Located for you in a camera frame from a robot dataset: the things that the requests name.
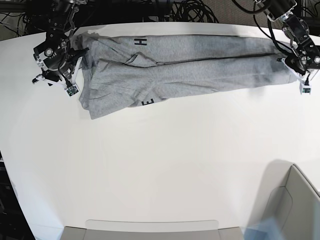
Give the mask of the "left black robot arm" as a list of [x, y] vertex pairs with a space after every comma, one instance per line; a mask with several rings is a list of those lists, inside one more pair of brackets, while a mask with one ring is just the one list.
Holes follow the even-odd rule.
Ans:
[[255, 4], [263, 10], [271, 23], [282, 23], [282, 31], [290, 40], [290, 52], [286, 52], [284, 63], [300, 76], [311, 70], [320, 68], [320, 47], [314, 43], [309, 35], [307, 23], [298, 18], [293, 9], [297, 5], [294, 0], [256, 0]]

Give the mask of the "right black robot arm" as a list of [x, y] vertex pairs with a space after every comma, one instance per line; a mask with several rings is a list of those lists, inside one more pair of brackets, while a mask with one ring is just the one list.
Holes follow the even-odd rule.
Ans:
[[68, 88], [72, 87], [72, 74], [79, 58], [86, 55], [88, 48], [75, 50], [71, 40], [75, 33], [73, 17], [80, 5], [87, 4], [86, 0], [54, 0], [48, 14], [48, 29], [45, 41], [36, 46], [34, 59], [41, 68], [40, 75], [50, 84], [65, 81]]

